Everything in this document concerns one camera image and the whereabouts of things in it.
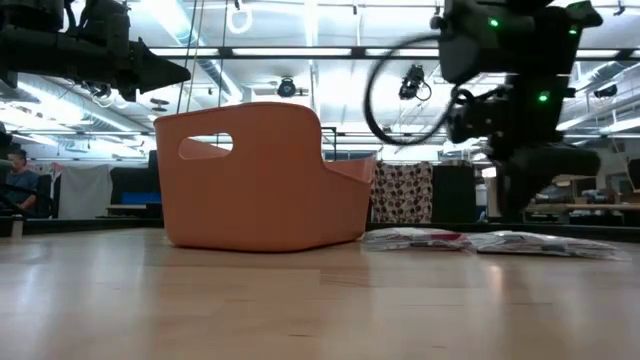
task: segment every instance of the person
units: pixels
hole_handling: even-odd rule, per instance
[[[7,174],[7,185],[35,191],[38,186],[38,174],[27,169],[27,152],[21,149],[12,150],[8,155],[13,167]],[[6,197],[22,210],[30,210],[36,203],[36,196],[20,191],[9,190]]]

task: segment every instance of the camera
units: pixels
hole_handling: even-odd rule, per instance
[[[400,100],[411,100],[418,96],[420,86],[424,83],[424,70],[420,65],[411,65],[407,75],[402,79],[398,96]]]

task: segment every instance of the wooden floor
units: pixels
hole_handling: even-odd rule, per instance
[[[0,359],[637,360],[640,246],[620,246],[636,261],[27,237],[0,245]]]

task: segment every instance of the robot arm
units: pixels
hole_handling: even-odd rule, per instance
[[[142,39],[129,41],[125,4],[88,0],[76,23],[73,1],[0,0],[0,80],[16,88],[21,72],[63,77],[95,91],[116,88],[135,101],[136,90],[191,78],[187,69],[154,55]],[[65,11],[69,30],[62,33]]]
[[[440,35],[421,36],[395,50],[438,40],[443,78],[454,84],[437,126],[426,136],[401,142],[380,131],[371,111],[372,84],[386,59],[369,78],[364,112],[373,133],[386,143],[423,143],[445,126],[453,143],[487,137],[487,157],[498,177],[498,207],[505,216],[520,212],[537,192],[561,174],[595,176],[595,152],[562,142],[556,131],[562,101],[571,97],[569,74],[582,30],[602,24],[589,1],[567,8],[551,0],[446,0],[442,18],[432,21]],[[479,73],[507,73],[504,85],[474,96],[462,85]]]

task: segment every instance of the fluorescent light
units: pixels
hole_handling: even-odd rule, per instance
[[[558,124],[558,126],[556,126],[556,130],[558,131],[565,131],[571,127],[574,127],[578,124],[580,124],[582,122],[582,120],[580,119],[573,119],[573,120],[567,120],[563,123]]]
[[[608,135],[609,139],[640,139],[640,134],[615,134]]]
[[[600,129],[600,132],[603,134],[608,134],[612,132],[619,132],[619,131],[633,129],[638,126],[640,126],[640,118],[620,120],[615,124],[603,127],[602,129]]]
[[[188,37],[191,32],[191,20],[185,15],[182,6],[178,4],[177,0],[142,0],[142,4],[144,7],[141,10],[146,10],[146,12],[153,15],[178,43],[185,42],[185,39],[179,37]],[[199,38],[195,30],[193,35],[193,39]]]
[[[84,117],[84,111],[82,109],[75,104],[68,102],[64,98],[58,98],[58,96],[22,81],[18,83],[18,87],[40,100],[39,104],[18,102],[26,108],[36,112],[41,112],[46,117],[54,118],[56,120],[61,116],[64,116],[66,119],[64,121],[59,121],[64,124],[75,124]]]
[[[490,167],[486,169],[482,169],[482,177],[485,179],[490,179],[496,177],[496,168]]]
[[[242,48],[233,49],[237,56],[349,56],[351,49],[341,48]]]
[[[15,131],[12,133],[16,134],[16,135],[76,135],[78,132],[77,131],[46,131],[46,130],[25,130],[25,131]]]
[[[479,161],[479,160],[484,160],[487,158],[487,155],[484,153],[479,153],[479,154],[475,154],[473,155],[473,161]]]
[[[594,135],[594,134],[588,134],[588,135],[567,134],[564,136],[565,139],[599,139],[601,137],[602,137],[601,135]]]
[[[85,135],[112,135],[112,136],[133,136],[133,135],[142,135],[140,131],[87,131],[84,133]]]
[[[620,50],[608,50],[608,49],[578,50],[576,57],[579,60],[589,60],[591,58],[612,58],[618,55],[619,52]]]
[[[382,144],[338,144],[338,151],[379,151]],[[322,144],[322,150],[333,151],[332,144]]]
[[[24,136],[24,135],[14,134],[13,137],[18,139],[28,140],[28,141],[34,141],[39,144],[58,146],[58,142],[42,135],[32,134],[30,136]]]
[[[139,158],[39,158],[33,157],[29,158],[31,161],[52,161],[52,162],[62,162],[62,161],[91,161],[91,162],[145,162],[148,161],[146,157]]]
[[[365,54],[367,56],[383,56],[389,51],[391,49],[367,49]],[[438,55],[438,49],[401,49],[393,54],[396,57],[438,57]]]
[[[212,48],[151,48],[152,53],[158,56],[218,56],[220,51]]]
[[[305,43],[313,46],[318,35],[318,0],[305,0],[304,8]]]

